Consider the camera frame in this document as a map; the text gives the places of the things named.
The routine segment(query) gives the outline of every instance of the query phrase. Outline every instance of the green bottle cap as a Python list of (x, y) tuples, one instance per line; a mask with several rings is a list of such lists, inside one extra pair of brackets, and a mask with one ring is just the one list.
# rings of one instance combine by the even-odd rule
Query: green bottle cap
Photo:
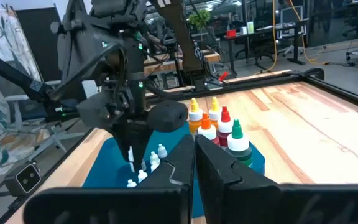
[(235, 119), (233, 122), (233, 132), (231, 133), (231, 136), (234, 139), (240, 139), (243, 137), (240, 121), (238, 119)]

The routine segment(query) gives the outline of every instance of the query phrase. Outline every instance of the blue mat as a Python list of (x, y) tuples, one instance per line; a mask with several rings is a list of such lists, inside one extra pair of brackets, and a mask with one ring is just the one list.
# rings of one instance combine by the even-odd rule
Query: blue mat
[[(168, 153), (179, 143), (182, 137), (189, 134), (188, 125), (171, 132), (160, 133), (154, 131), (150, 137), (149, 144), (145, 152), (145, 162), (147, 165), (147, 173), (150, 173), (149, 157), (152, 151), (157, 152), (158, 144), (163, 144)], [(265, 158), (251, 144), (253, 150), (252, 169), (260, 174), (265, 174)], [(106, 140), (100, 149), (83, 187), (87, 188), (113, 188), (126, 187), (128, 179), (137, 181), (137, 174), (131, 172), (129, 164), (122, 158), (118, 145), (114, 138)], [(201, 202), (200, 191), (198, 190), (198, 181), (194, 181), (193, 191), (193, 218), (204, 215), (203, 204)]]

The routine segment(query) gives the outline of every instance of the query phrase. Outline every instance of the floor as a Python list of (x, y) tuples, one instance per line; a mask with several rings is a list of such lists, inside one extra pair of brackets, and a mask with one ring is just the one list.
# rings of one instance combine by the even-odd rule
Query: floor
[[(358, 50), (358, 40), (353, 40), (350, 42), (340, 42), (332, 45), (326, 45), (326, 48), (323, 47), (313, 47), (308, 49), (306, 54), (309, 59), (316, 58), (318, 56), (317, 62), (336, 62), (336, 63), (345, 63), (346, 62), (346, 51)], [(341, 65), (321, 65), (321, 64), (311, 64), (307, 63), (305, 56), (301, 55), (300, 60), (306, 62), (306, 65), (297, 65), (286, 60), (283, 56), (278, 56), (277, 62), (272, 71), (292, 69), (304, 71), (312, 67), (322, 67), (326, 72), (326, 81), (337, 85), (343, 89), (352, 91), (358, 94), (358, 68), (355, 67), (343, 67)], [(358, 58), (352, 57), (351, 61), (358, 64)], [(268, 58), (263, 58), (260, 61), (260, 64), (266, 68), (270, 68), (273, 62)], [(254, 65), (254, 60), (250, 59), (248, 63), (245, 60), (235, 61), (236, 72), (239, 77), (253, 75), (260, 71), (260, 68)], [(227, 68), (223, 68), (218, 72), (226, 71)], [(87, 128), (79, 122), (74, 127), (70, 129), (69, 132), (78, 132), (86, 131)], [(65, 147), (70, 148), (74, 146), (79, 141), (77, 139), (69, 139), (63, 141)], [(56, 150), (54, 147), (46, 150), (41, 154), (36, 161), (38, 162), (37, 166), (41, 170), (41, 173), (44, 174), (48, 171), (63, 155), (62, 151)], [(6, 191), (5, 187), (0, 189), (0, 192)], [(15, 200), (14, 197), (1, 197), (0, 198), (0, 217), (7, 211), (7, 207), (11, 202)]]

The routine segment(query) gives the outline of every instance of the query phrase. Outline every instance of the wooden table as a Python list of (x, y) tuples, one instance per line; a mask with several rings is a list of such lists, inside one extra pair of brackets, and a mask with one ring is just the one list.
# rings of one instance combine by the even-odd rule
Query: wooden table
[[(157, 57), (159, 60), (165, 60), (166, 58), (169, 58), (168, 54), (160, 54), (160, 55), (156, 55), (155, 57)], [(221, 60), (221, 56), (218, 53), (213, 53), (213, 54), (209, 54), (209, 55), (205, 55), (206, 60), (209, 63), (218, 63)], [(144, 63), (152, 63), (155, 62), (154, 59), (152, 58), (148, 58), (147, 60), (144, 61)], [(182, 67), (182, 62), (181, 60), (179, 60), (179, 67), (180, 69), (183, 69)], [(164, 71), (172, 71), (175, 70), (175, 62), (171, 61), (168, 63), (163, 63), (161, 65), (148, 65), (144, 67), (144, 74), (145, 76), (150, 75), (152, 72), (164, 72)]]
[[(358, 106), (298, 82), (217, 96), (265, 156), (278, 183), (358, 183)], [(199, 98), (205, 111), (211, 97)], [(80, 187), (107, 132), (95, 129), (38, 189)], [(21, 207), (7, 223), (22, 223)], [(204, 218), (193, 220), (205, 223)]]

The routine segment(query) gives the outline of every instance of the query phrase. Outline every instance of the potted plant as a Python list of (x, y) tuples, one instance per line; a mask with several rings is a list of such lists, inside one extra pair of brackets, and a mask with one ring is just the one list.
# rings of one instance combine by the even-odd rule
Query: potted plant
[(201, 34), (202, 29), (208, 24), (211, 15), (209, 14), (209, 11), (205, 9), (198, 11), (198, 14), (200, 14), (200, 16), (198, 16), (196, 12), (193, 12), (189, 17), (189, 22), (191, 25), (195, 26), (198, 32)]

